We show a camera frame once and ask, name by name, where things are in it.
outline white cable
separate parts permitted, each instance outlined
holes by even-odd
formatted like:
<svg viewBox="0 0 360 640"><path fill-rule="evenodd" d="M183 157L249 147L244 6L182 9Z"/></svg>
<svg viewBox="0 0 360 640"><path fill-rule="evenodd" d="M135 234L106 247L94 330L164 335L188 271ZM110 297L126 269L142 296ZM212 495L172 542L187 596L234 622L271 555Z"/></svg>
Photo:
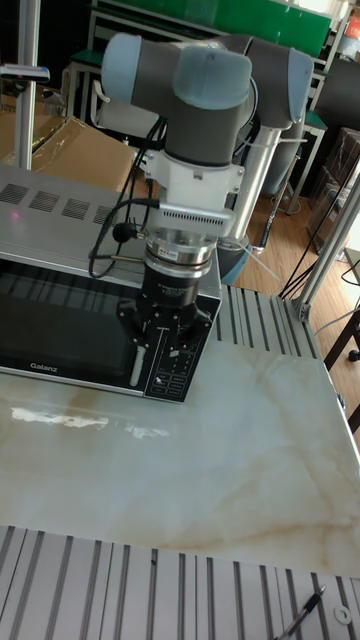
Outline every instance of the white cable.
<svg viewBox="0 0 360 640"><path fill-rule="evenodd" d="M280 138L278 142L271 144L257 144L256 142L248 142L248 140L243 140L242 138L238 138L242 144L245 144L248 147L257 147L258 149L268 149L268 147L276 147L280 142L307 142L306 138Z"/></svg>
<svg viewBox="0 0 360 640"><path fill-rule="evenodd" d="M347 313L344 313L343 316L340 316L340 318L335 318L335 320L331 320L331 322L328 322L327 324L324 324L323 327L321 327L321 329L318 329L316 333L314 333L314 336L317 336L318 333L320 333L320 331L322 331L323 329L326 329L326 327L329 327L331 324L334 324L334 322L338 322L339 320L342 320L343 318L346 318L347 316L351 316L352 313L355 313L355 311L358 311L359 307L355 307L355 309L353 309L352 311L348 311Z"/></svg>
<svg viewBox="0 0 360 640"><path fill-rule="evenodd" d="M274 204L275 198L276 196L273 196L272 198L270 198L270 204ZM299 211L301 211L301 203L299 202L299 200L296 201L296 204L298 205L298 209L296 209L296 211L293 211L293 213L299 213ZM281 207L278 207L277 211L282 211L283 213L287 213L287 209L282 209Z"/></svg>
<svg viewBox="0 0 360 640"><path fill-rule="evenodd" d="M247 247L244 247L243 244L241 244L241 242L239 242L239 245L242 249L244 249L244 251L246 251L246 253L249 254L249 256L251 258L253 258L255 260L255 262L258 262L262 267L264 267L264 269L266 269L266 271L268 271L272 276L274 276L274 278L276 278L276 280L279 280L280 282L280 278L279 276L277 276L273 271L271 271L271 269L269 269L269 267L266 266L266 264L264 264L263 262L261 262L261 260L259 260L259 258L257 258L256 256L254 256L254 254L251 252L251 250L249 250Z"/></svg>

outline metal pole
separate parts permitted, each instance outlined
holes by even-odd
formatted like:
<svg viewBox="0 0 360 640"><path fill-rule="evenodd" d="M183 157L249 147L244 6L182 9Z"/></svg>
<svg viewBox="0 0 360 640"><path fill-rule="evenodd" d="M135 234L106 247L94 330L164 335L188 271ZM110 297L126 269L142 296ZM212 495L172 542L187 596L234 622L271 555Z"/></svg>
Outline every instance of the metal pole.
<svg viewBox="0 0 360 640"><path fill-rule="evenodd" d="M331 265L339 253L351 226L360 211L360 175L350 191L337 223L325 242L315 267L311 272L301 295L295 300L294 306L297 316L303 319L307 316L309 307L319 291Z"/></svg>
<svg viewBox="0 0 360 640"><path fill-rule="evenodd" d="M20 0L18 64L37 65L41 0ZM36 83L16 101L15 165L31 169Z"/></svg>
<svg viewBox="0 0 360 640"><path fill-rule="evenodd" d="M256 136L254 146L249 151L245 176L234 207L236 220L230 234L231 238L242 240L245 236L281 132L282 129L261 127Z"/></svg>

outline microwave button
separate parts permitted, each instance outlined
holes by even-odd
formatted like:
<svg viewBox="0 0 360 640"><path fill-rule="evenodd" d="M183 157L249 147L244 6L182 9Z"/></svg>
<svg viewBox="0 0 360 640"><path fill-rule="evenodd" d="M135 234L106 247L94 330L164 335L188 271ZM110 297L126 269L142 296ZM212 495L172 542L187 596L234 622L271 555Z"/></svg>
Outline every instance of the microwave button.
<svg viewBox="0 0 360 640"><path fill-rule="evenodd" d="M181 391L175 391L173 389L168 389L166 392L167 396L173 396L173 398L180 398L182 396Z"/></svg>
<svg viewBox="0 0 360 640"><path fill-rule="evenodd" d="M178 384L177 382L170 382L169 384L169 389L179 389L179 391L182 391L184 388L183 384Z"/></svg>
<svg viewBox="0 0 360 640"><path fill-rule="evenodd" d="M157 371L157 373L155 374L155 379L156 378L161 378L161 380L170 380L170 374L163 373L162 371Z"/></svg>
<svg viewBox="0 0 360 640"><path fill-rule="evenodd" d="M181 384L185 384L186 378L185 376L171 376L172 382L180 382Z"/></svg>
<svg viewBox="0 0 360 640"><path fill-rule="evenodd" d="M167 392L166 387L152 387L151 393L157 393L158 395L165 395Z"/></svg>

